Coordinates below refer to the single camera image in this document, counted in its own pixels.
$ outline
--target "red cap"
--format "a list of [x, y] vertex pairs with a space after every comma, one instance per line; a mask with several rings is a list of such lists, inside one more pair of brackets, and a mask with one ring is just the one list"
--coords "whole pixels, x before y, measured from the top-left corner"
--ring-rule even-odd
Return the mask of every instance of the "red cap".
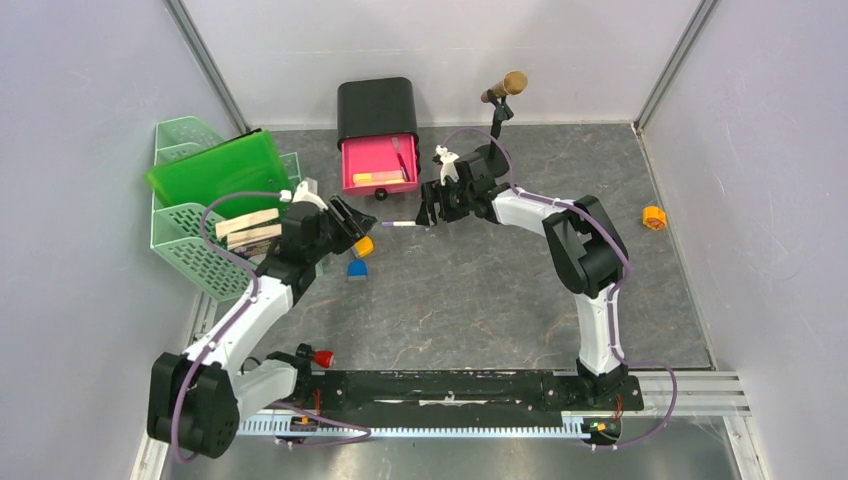
[[333, 366], [333, 352], [329, 350], [318, 350], [315, 352], [312, 361], [324, 368], [330, 368]]

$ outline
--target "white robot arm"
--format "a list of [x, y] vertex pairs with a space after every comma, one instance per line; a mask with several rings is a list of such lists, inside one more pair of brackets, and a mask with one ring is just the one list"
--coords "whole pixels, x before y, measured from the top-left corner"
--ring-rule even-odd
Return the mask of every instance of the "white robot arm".
[[338, 197], [325, 204], [299, 193], [281, 218], [283, 234], [256, 269], [255, 296], [248, 287], [212, 331], [181, 355], [166, 352], [154, 362], [147, 415], [152, 438], [171, 442], [180, 388], [192, 368], [196, 374], [183, 394], [178, 440], [182, 448], [207, 457], [227, 450], [241, 419], [280, 399], [302, 400], [298, 383], [311, 375], [310, 352], [274, 352], [244, 375], [237, 374], [239, 367], [312, 284], [317, 262], [349, 250], [377, 219]]
[[[555, 207], [539, 203], [527, 198], [520, 197], [523, 189], [518, 192], [506, 190], [492, 201], [492, 207], [498, 223], [502, 225], [514, 225], [529, 230], [541, 236], [545, 235], [543, 221], [556, 213], [565, 211], [562, 207]], [[573, 200], [562, 200], [574, 204]], [[614, 292], [611, 300], [608, 300], [609, 291], [613, 284], [600, 290], [596, 297], [592, 298], [586, 294], [575, 294], [577, 303], [577, 319], [580, 326], [580, 362], [594, 375], [602, 375], [612, 372], [621, 362], [612, 353], [612, 345], [618, 349], [619, 357], [624, 356], [618, 338], [618, 292]], [[609, 327], [608, 303], [612, 303], [613, 322], [615, 325], [615, 341]]]
[[436, 153], [434, 161], [442, 166], [441, 175], [422, 185], [416, 223], [435, 225], [438, 219], [452, 222], [473, 212], [492, 223], [513, 225], [545, 237], [557, 275], [577, 303], [577, 369], [586, 380], [586, 393], [600, 396], [620, 383], [627, 376], [627, 369], [618, 360], [623, 358], [623, 352], [618, 341], [618, 295], [613, 289], [622, 278], [623, 265], [599, 232], [565, 207], [573, 206], [592, 216], [626, 255], [624, 244], [598, 199], [586, 196], [577, 201], [557, 199], [543, 203], [538, 200], [541, 197], [521, 188], [498, 184], [491, 173], [498, 167], [493, 167], [480, 149], [459, 158], [443, 147], [437, 148]]

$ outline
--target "blue object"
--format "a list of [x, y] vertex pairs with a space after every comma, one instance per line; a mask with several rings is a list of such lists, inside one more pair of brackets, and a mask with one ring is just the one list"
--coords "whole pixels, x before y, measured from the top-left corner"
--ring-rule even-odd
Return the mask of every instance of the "blue object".
[[368, 267], [362, 260], [354, 260], [347, 266], [348, 280], [364, 280], [368, 277]]

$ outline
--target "orange connector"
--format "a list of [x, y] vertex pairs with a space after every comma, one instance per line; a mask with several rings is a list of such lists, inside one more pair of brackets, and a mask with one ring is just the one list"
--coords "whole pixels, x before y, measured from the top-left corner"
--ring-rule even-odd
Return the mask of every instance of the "orange connector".
[[642, 223], [651, 230], [662, 230], [668, 225], [665, 212], [660, 207], [645, 207], [642, 210]]

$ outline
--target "green basket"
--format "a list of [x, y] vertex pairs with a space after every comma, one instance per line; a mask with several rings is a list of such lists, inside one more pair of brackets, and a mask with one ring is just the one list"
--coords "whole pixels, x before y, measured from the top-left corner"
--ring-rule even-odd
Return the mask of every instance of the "green basket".
[[[223, 142], [217, 132], [197, 117], [162, 122], [156, 125], [154, 164], [193, 155]], [[280, 160], [292, 185], [300, 183], [297, 153], [282, 155]], [[215, 300], [237, 298], [247, 288], [249, 277], [244, 270], [209, 249], [200, 238], [200, 217], [205, 209], [197, 203], [162, 208], [153, 195], [150, 248]], [[210, 212], [206, 231], [214, 234], [215, 224], [221, 220], [224, 218]]]

